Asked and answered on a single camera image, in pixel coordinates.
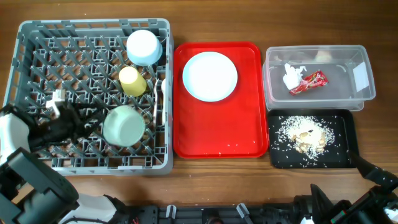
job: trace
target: black tray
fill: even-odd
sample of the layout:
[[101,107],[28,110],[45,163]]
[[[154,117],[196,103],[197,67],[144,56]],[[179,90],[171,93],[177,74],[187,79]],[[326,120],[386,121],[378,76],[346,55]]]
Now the black tray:
[[[309,159],[295,149],[287,150],[293,142],[279,142],[277,132],[289,116],[314,116],[331,124],[335,134],[333,145],[325,146],[323,155],[317,161]],[[272,110],[267,115],[269,127],[269,153],[276,168],[355,168],[347,154],[348,150],[359,154],[353,115],[349,110]]]

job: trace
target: clear plastic container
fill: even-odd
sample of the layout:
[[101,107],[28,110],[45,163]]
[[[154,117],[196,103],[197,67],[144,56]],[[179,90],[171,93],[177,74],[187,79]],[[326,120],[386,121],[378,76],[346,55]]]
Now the clear plastic container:
[[[361,45],[270,47],[263,66],[267,109],[341,108],[359,111],[376,96],[373,73]],[[283,82],[284,65],[306,66],[303,77],[321,70],[326,86],[291,95]]]

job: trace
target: cup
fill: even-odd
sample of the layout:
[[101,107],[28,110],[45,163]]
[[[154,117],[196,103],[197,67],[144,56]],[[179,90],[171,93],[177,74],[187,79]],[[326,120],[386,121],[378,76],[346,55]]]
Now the cup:
[[128,105],[110,110],[102,127],[105,140],[122,147],[134,145],[141,139],[144,131],[144,118]]
[[147,88],[145,78],[133,67],[122,68],[119,72],[119,80],[127,95],[141,96]]
[[162,56],[163,48],[155,34],[148,30],[137,30],[127,39],[127,57],[140,66],[156,63]]

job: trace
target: white label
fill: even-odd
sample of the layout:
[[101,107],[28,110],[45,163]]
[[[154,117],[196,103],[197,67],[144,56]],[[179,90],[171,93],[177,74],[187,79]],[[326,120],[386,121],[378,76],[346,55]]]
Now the white label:
[[368,73],[366,71],[365,62],[360,63],[354,68],[354,80],[356,91],[359,92],[369,86]]

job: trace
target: red tray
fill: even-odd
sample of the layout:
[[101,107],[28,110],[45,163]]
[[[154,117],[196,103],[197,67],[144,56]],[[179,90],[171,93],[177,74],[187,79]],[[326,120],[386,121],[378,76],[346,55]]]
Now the red tray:
[[[194,98],[182,72],[196,54],[218,52],[238,71],[232,94],[217,102]],[[268,148],[266,103],[260,50],[250,42],[186,43],[174,52],[173,112],[175,152],[186,159],[259,157]]]

